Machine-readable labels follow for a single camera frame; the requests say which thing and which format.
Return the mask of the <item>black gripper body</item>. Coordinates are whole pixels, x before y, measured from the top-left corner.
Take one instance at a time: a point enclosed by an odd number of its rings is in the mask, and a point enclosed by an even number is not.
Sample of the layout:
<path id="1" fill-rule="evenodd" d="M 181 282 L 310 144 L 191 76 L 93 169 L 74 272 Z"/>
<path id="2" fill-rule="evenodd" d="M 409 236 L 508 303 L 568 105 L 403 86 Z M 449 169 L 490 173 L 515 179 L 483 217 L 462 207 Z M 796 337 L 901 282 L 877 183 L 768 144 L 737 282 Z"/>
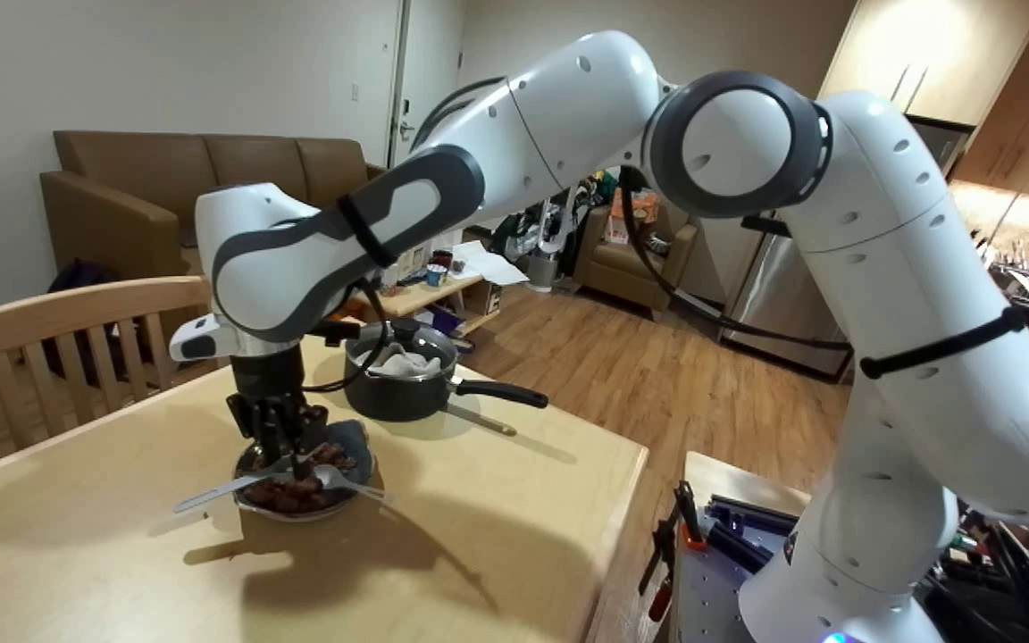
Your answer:
<path id="1" fill-rule="evenodd" d="M 254 444 L 302 444 L 329 422 L 325 407 L 305 395 L 305 356 L 298 345 L 267 356 L 234 356 L 237 392 L 230 414 Z"/>

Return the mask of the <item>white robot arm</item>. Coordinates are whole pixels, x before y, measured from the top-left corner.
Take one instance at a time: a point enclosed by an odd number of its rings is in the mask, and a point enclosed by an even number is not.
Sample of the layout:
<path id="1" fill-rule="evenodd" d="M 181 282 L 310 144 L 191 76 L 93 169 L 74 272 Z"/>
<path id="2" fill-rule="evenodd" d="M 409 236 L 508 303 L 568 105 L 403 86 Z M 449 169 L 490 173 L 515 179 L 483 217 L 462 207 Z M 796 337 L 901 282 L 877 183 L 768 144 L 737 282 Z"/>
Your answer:
<path id="1" fill-rule="evenodd" d="M 578 179 L 639 173 L 674 210 L 758 226 L 737 330 L 830 342 L 849 380 L 832 473 L 737 591 L 754 643 L 940 643 L 914 587 L 964 507 L 1029 526 L 1029 324 L 979 260 L 917 127 L 877 92 L 804 95 L 758 73 L 661 79 L 590 33 L 490 88 L 329 207 L 273 183 L 198 199 L 212 311 L 173 337 L 223 356 L 263 462 L 305 458 L 302 339 L 396 255 Z"/>

